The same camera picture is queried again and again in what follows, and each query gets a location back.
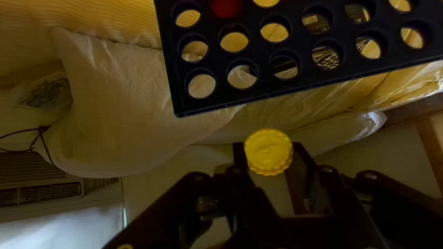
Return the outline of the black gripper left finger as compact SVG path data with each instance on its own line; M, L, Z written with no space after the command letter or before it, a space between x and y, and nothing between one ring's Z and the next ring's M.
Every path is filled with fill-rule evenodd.
M186 173L102 249L191 249L218 217L228 221L229 231L220 249L252 249L252 232L235 209L228 184L228 170L246 173L242 142L232 144L232 158L231 166L213 176Z

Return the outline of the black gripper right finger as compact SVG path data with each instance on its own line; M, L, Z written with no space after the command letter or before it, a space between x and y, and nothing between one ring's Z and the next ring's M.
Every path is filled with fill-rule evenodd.
M286 172L297 210L318 214L329 225L328 245L340 249L443 249L443 205L386 174L362 170L346 177L317 165L293 144Z

